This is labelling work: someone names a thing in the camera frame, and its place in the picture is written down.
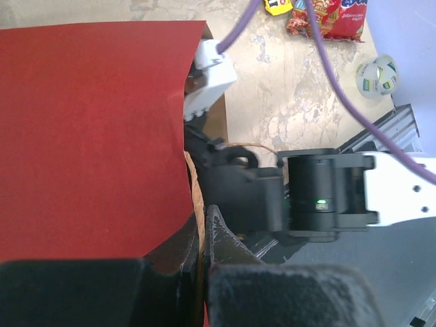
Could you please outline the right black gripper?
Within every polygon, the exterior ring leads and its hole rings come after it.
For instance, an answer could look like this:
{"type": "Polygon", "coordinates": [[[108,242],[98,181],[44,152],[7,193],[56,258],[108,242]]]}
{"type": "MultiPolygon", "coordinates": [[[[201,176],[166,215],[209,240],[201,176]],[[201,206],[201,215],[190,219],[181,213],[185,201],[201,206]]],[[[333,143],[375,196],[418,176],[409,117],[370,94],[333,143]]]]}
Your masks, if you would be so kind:
{"type": "Polygon", "coordinates": [[[259,167],[255,153],[211,139],[184,124],[185,150],[194,162],[205,205],[217,206],[235,234],[283,230],[283,173],[259,167]]]}

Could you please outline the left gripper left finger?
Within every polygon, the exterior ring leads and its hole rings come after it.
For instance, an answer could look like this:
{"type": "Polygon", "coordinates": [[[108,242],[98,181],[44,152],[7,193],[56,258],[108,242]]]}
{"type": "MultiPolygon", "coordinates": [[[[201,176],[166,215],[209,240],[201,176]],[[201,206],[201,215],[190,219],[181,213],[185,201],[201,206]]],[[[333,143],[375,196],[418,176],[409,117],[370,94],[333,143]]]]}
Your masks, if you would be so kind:
{"type": "Polygon", "coordinates": [[[1,265],[2,326],[197,326],[194,218],[142,258],[1,265]]]}

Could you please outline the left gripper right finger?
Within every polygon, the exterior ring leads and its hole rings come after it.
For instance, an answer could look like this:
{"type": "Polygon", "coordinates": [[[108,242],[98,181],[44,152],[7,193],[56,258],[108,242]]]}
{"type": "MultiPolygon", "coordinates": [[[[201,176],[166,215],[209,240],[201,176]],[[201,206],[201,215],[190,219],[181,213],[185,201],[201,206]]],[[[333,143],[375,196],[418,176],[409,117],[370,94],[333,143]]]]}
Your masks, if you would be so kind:
{"type": "Polygon", "coordinates": [[[206,214],[206,308],[211,326],[385,326],[364,276],[336,264],[256,258],[217,206],[206,214]]]}

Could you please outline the red brown paper bag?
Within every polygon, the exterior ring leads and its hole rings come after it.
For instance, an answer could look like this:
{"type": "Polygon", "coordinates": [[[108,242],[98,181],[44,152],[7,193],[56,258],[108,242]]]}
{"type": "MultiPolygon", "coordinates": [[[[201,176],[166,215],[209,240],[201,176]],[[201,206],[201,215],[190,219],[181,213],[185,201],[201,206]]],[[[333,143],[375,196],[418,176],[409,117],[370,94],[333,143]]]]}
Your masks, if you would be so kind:
{"type": "Polygon", "coordinates": [[[1,31],[1,265],[142,258],[204,214],[183,102],[201,20],[1,31]]]}

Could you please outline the yellow m&m's pack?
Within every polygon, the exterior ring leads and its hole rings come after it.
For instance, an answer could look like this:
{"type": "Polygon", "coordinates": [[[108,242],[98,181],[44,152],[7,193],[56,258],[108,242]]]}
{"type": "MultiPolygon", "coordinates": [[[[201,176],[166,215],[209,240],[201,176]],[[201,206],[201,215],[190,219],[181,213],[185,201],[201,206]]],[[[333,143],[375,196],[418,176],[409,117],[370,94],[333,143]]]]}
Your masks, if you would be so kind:
{"type": "Polygon", "coordinates": [[[265,0],[265,10],[272,16],[290,12],[293,9],[291,0],[265,0]]]}

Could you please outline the red candy bag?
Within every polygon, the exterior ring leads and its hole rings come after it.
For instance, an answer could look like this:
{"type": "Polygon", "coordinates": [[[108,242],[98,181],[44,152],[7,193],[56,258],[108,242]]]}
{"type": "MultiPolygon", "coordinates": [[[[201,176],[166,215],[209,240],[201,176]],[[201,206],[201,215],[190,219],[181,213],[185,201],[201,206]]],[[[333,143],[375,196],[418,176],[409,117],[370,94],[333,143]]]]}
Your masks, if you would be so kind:
{"type": "MultiPolygon", "coordinates": [[[[327,40],[361,42],[367,12],[365,0],[316,0],[313,6],[316,23],[322,37],[327,40]]],[[[291,34],[312,38],[312,28],[306,1],[295,1],[287,23],[291,34]]]]}

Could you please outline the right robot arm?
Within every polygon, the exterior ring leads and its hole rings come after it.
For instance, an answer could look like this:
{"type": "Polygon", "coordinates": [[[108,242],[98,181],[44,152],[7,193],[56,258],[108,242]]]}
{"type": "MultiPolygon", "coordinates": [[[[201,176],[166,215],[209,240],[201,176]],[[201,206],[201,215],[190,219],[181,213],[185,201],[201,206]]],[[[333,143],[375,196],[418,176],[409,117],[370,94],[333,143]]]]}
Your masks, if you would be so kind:
{"type": "Polygon", "coordinates": [[[248,146],[191,124],[184,134],[204,202],[234,234],[328,243],[342,232],[435,216],[435,186],[386,152],[280,151],[273,167],[262,167],[248,146]]]}

